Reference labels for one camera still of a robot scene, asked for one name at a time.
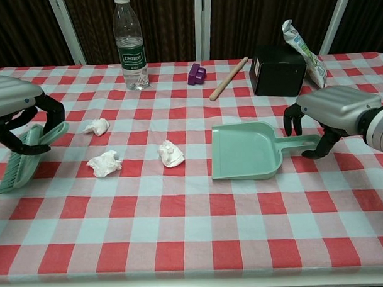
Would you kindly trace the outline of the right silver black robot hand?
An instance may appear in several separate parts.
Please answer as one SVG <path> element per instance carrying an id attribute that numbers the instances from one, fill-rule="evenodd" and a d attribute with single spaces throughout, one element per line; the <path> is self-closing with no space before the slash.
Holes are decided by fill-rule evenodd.
<path id="1" fill-rule="evenodd" d="M 381 113 L 383 105 L 380 96 L 348 86 L 328 86 L 301 96 L 287 107 L 283 115 L 286 135 L 292 130 L 302 134 L 301 119 L 309 116 L 323 127 L 323 136 L 314 150 L 304 151 L 307 159 L 320 159 L 341 138 L 361 135 L 367 139 L 371 121 Z"/>

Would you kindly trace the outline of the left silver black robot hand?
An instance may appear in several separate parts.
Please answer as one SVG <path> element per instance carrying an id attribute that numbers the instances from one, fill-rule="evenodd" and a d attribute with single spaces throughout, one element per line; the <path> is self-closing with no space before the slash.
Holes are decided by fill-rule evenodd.
<path id="1" fill-rule="evenodd" d="M 39 109 L 47 113 L 43 134 L 65 121 L 63 104 L 47 95 L 39 85 L 0 75 L 1 144 L 19 155 L 34 156 L 50 151 L 49 145 L 27 145 L 12 132 L 34 119 Z"/>

